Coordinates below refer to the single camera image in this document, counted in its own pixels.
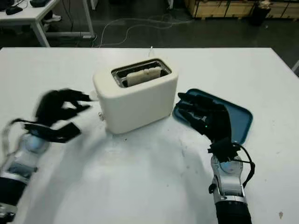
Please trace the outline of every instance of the white table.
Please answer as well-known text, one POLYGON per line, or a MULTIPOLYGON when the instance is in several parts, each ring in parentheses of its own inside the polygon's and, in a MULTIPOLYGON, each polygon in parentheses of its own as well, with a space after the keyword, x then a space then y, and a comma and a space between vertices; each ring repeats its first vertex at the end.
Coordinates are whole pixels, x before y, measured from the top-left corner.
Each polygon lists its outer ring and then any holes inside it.
MULTIPOLYGON (((253 113, 244 144, 256 163, 245 189, 252 221, 296 223, 299 81, 293 72, 272 49, 152 53, 177 66, 178 92, 199 88, 253 113)), ((31 119, 38 97, 47 90, 69 87, 89 93, 96 70, 148 55, 149 49, 4 48, 0 127, 16 117, 31 119)), ((217 223, 208 194, 213 173, 205 136, 172 116, 112 135, 99 120, 99 104, 93 105, 74 119, 83 134, 67 144, 52 144, 44 155, 14 223, 217 223)), ((21 131, 14 128, 12 142, 17 133, 21 131)), ((243 179, 249 170, 244 166, 243 179)))
POLYGON ((24 8, 23 11, 14 15, 6 15, 5 12, 0 12, 0 25, 31 25, 33 31, 43 47, 50 47, 47 36, 82 36, 83 38, 94 38, 92 21, 89 14, 87 0, 83 0, 83 7, 86 14, 89 32, 48 32, 45 33, 41 20, 44 16, 54 8, 59 0, 50 0, 45 7, 34 8, 31 6, 30 0, 26 0, 19 5, 24 8))

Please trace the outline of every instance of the toaster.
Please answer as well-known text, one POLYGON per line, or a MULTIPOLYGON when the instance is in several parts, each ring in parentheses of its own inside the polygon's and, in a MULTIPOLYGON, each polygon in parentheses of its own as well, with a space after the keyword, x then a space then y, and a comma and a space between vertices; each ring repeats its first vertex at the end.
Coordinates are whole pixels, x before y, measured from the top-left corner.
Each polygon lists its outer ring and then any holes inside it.
POLYGON ((165 61, 153 58, 93 76, 101 116, 119 134, 169 116, 178 75, 165 61))

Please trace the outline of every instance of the blue tray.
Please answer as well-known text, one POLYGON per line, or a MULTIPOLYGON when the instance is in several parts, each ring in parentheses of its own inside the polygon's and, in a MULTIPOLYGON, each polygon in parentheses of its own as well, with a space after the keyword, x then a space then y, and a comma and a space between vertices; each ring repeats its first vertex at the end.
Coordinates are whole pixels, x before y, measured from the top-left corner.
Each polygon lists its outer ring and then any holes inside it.
MULTIPOLYGON (((225 107, 228 110, 231 123, 232 141, 237 142, 239 144, 243 144, 245 142, 248 130, 253 119, 252 113, 249 110, 198 89, 190 89, 187 91, 187 93, 194 96, 200 95, 208 97, 211 98, 215 103, 225 105, 225 107)), ((179 119, 180 121, 189 124, 189 122, 180 114, 177 106, 174 107, 172 114, 175 118, 179 119)))

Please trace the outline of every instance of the silver metal joint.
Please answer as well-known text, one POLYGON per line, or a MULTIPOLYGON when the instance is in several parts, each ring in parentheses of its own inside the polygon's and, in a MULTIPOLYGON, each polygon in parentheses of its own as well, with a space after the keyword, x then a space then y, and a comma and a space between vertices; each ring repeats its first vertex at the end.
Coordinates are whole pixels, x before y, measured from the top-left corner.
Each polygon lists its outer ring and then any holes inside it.
POLYGON ((0 203, 0 218, 4 218, 8 214, 14 215, 17 213, 17 210, 16 206, 0 203))

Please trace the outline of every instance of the gray floor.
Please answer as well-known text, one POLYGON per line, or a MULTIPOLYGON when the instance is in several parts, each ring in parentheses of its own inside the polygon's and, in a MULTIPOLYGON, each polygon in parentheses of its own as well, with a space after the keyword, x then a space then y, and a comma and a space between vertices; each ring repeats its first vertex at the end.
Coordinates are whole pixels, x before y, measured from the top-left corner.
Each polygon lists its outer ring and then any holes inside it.
MULTIPOLYGON (((71 23, 65 13, 63 2, 68 9, 68 0, 61 0, 54 12, 63 16, 63 20, 53 24, 53 31, 68 31, 71 23)), ((73 30, 87 30, 82 2, 70 0, 70 14, 74 21, 73 30)), ((78 38, 52 38, 53 47, 97 47, 101 41, 106 24, 120 18, 139 18, 160 21, 187 23, 171 24, 153 21, 118 20, 111 23, 104 32, 102 47, 171 47, 171 48, 210 48, 210 47, 271 47, 292 67, 299 60, 299 22, 291 20, 266 20, 260 27, 253 27, 246 19, 207 19, 192 20, 182 5, 173 10, 167 9, 166 0, 123 0, 123 4, 113 5, 108 0, 99 0, 96 11, 92 11, 92 21, 97 38, 81 40, 78 38), (122 42, 126 33, 127 39, 122 42)), ((0 34, 1 47, 39 46, 30 28, 17 31, 4 27, 0 34)))

